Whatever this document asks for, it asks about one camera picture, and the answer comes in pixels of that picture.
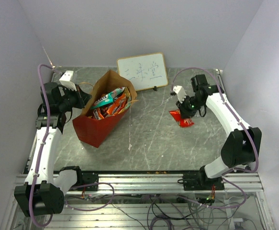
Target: whiteboard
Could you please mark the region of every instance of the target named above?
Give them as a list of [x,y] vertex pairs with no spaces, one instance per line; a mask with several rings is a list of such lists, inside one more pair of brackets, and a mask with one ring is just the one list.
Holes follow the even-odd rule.
[[129,80],[136,91],[168,85],[162,53],[124,57],[117,60],[118,73]]

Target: red paper bag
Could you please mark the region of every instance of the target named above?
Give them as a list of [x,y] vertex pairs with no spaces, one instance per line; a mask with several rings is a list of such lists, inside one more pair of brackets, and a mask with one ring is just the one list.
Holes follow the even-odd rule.
[[121,77],[113,70],[109,70],[94,85],[93,91],[90,93],[92,98],[88,101],[80,116],[72,120],[73,127],[80,141],[90,144],[96,148],[106,139],[115,125],[120,121],[122,116],[127,112],[124,111],[115,116],[109,116],[102,120],[88,118],[91,115],[90,107],[101,98],[102,94],[107,94],[118,87],[127,87],[131,94],[131,101],[135,100],[137,93],[132,83]]

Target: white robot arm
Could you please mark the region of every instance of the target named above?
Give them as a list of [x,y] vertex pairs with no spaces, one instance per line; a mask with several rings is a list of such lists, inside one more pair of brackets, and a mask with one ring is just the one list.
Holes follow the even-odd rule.
[[46,141],[42,143],[46,133],[47,112],[43,93],[43,104],[38,110],[36,120],[37,143],[31,168],[25,179],[24,185],[15,187],[14,196],[25,216],[29,213],[29,194],[33,184],[38,152],[41,144],[44,145],[40,159],[36,185],[34,186],[33,212],[34,215],[47,215],[60,213],[64,205],[64,196],[73,185],[82,185],[82,172],[78,166],[70,166],[61,169],[59,176],[54,179],[54,162],[56,148],[59,143],[64,125],[66,123],[65,112],[72,108],[84,108],[90,94],[84,93],[78,85],[72,83],[73,71],[66,71],[59,83],[49,82],[44,84],[50,107],[50,128]]
[[[222,91],[224,102],[220,96],[216,85],[209,85],[205,78],[205,75],[197,75],[191,79],[192,87],[195,92],[195,96],[189,97],[185,93],[182,86],[174,86],[173,93],[178,97],[177,106],[180,109],[182,118],[191,118],[197,111],[200,112],[201,107],[210,108],[216,115],[221,125],[223,126],[227,135],[227,140],[221,150],[221,156],[204,166],[204,173],[206,179],[213,179],[221,177],[223,173],[229,171],[229,169],[236,167],[237,165],[247,165],[255,162],[255,155],[249,139],[244,134],[244,129],[241,126],[241,122],[250,133],[257,152],[259,152],[261,131],[259,128],[252,128],[248,123],[242,120],[239,114],[227,101],[226,95]],[[236,117],[225,105],[229,105]]]

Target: red candy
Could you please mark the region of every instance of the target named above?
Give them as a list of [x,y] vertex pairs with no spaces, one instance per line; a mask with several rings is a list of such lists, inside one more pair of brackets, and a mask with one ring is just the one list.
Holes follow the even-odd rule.
[[173,116],[176,122],[178,122],[179,126],[182,128],[193,126],[194,123],[190,118],[182,119],[181,113],[179,109],[169,111],[169,113]]

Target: paper bag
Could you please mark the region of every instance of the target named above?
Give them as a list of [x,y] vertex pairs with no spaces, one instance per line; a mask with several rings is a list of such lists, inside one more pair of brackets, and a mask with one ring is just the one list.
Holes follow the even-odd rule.
[[92,113],[92,110],[90,110],[92,104],[101,98],[102,94],[110,93],[118,87],[128,88],[131,94],[131,101],[135,100],[137,97],[134,86],[129,80],[121,77],[115,71],[109,70],[94,85],[94,89],[90,93],[92,98],[88,101],[85,108],[82,109],[81,115],[72,121],[73,127],[80,141],[98,148],[115,127],[115,125],[120,121],[122,116],[127,112],[127,110],[125,110],[120,114],[109,116],[102,120],[88,118],[88,116]]

